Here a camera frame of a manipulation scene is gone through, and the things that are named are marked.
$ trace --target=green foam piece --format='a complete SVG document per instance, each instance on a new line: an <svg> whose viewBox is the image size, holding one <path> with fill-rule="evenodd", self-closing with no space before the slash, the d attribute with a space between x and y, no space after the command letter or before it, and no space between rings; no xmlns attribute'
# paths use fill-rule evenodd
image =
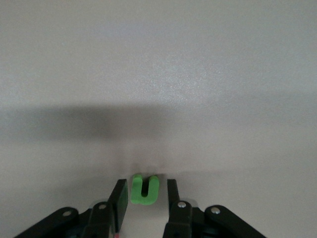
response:
<svg viewBox="0 0 317 238"><path fill-rule="evenodd" d="M151 176L149 179L148 193L142 193L142 175L134 175L132 179L131 202L133 204L151 205L156 202L159 195L159 179Z"/></svg>

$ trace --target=white table surface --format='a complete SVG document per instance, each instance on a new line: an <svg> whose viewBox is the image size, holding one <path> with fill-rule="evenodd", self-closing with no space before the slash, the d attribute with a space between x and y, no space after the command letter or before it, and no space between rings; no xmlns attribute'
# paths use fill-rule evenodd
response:
<svg viewBox="0 0 317 238"><path fill-rule="evenodd" d="M268 238L317 237L317 1L2 0L0 237L159 174Z"/></svg>

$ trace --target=green u-shaped block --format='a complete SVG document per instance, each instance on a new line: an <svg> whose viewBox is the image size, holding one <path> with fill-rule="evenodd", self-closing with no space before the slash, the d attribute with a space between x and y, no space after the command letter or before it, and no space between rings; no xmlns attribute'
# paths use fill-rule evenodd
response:
<svg viewBox="0 0 317 238"><path fill-rule="evenodd" d="M151 205L156 202L159 195L159 179L151 176L149 179L148 194L142 193L143 178L141 175L134 175L132 179L131 202L134 204Z"/></svg>

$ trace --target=black plastic bracket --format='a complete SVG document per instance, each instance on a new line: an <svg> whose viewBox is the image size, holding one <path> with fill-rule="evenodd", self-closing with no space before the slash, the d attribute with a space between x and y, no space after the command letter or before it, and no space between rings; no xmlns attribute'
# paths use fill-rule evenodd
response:
<svg viewBox="0 0 317 238"><path fill-rule="evenodd" d="M117 181L109 200L78 214L64 207L15 238L110 238L119 233L128 206L127 180Z"/></svg>
<svg viewBox="0 0 317 238"><path fill-rule="evenodd" d="M169 220L163 238L265 238L227 208L215 205L205 212L180 201L177 182L167 180Z"/></svg>

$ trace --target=metal screw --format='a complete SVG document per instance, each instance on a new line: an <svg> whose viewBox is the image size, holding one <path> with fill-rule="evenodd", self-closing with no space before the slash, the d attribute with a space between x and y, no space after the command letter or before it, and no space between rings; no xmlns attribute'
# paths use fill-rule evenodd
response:
<svg viewBox="0 0 317 238"><path fill-rule="evenodd" d="M102 209L105 209L106 207L107 207L106 205L101 204L101 205L99 206L99 209L102 210Z"/></svg>
<svg viewBox="0 0 317 238"><path fill-rule="evenodd" d="M217 207L212 207L212 208L211 208L211 212L214 213L214 214L219 214L219 213L220 213L220 210L219 210L219 208L217 208Z"/></svg>
<svg viewBox="0 0 317 238"><path fill-rule="evenodd" d="M71 211L67 211L63 213L63 217L68 217L71 214Z"/></svg>
<svg viewBox="0 0 317 238"><path fill-rule="evenodd" d="M185 203L185 202L179 202L179 203L177 204L177 206L178 206L179 208L184 208L184 207L186 207L186 203Z"/></svg>

